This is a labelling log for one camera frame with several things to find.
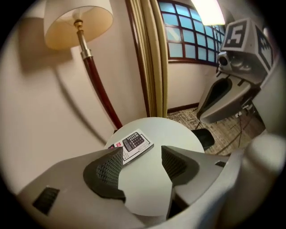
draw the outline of table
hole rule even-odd
[[[185,126],[164,118],[135,120],[120,128],[105,148],[140,129],[154,143],[154,148],[124,167],[118,188],[126,196],[125,206],[137,215],[166,216],[170,204],[172,183],[162,166],[161,146],[170,145],[204,153],[198,138]]]

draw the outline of floor lamp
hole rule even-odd
[[[47,0],[44,33],[45,42],[55,50],[80,45],[81,57],[93,87],[105,111],[119,129],[122,124],[116,115],[98,75],[87,43],[105,33],[113,23],[109,0]]]

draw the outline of baseboard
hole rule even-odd
[[[173,113],[173,112],[177,112],[177,111],[181,111],[181,110],[186,110],[186,109],[190,109],[190,108],[195,108],[195,107],[198,107],[198,102],[193,103],[193,104],[189,104],[189,105],[170,108],[170,109],[168,109],[167,113],[169,114],[169,113]]]

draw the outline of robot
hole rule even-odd
[[[284,167],[284,61],[280,56],[273,60],[263,33],[243,19],[227,26],[219,62],[201,99],[199,119],[221,120],[253,102],[267,132],[229,157],[162,146],[162,166],[173,183],[170,202],[182,211],[151,228],[237,226],[262,204]],[[220,86],[226,90],[213,99]],[[17,199],[45,228],[145,228],[124,205],[126,197],[118,189],[121,169],[120,147],[61,161]]]

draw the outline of beige wall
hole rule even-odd
[[[125,2],[111,4],[112,28],[89,45],[126,124],[146,117],[146,111]],[[19,23],[0,58],[0,167],[13,193],[58,161],[103,149],[114,131],[79,47],[52,51],[45,46],[43,9],[26,15],[36,18]]]
[[[199,102],[215,70],[202,64],[168,64],[168,108]]]

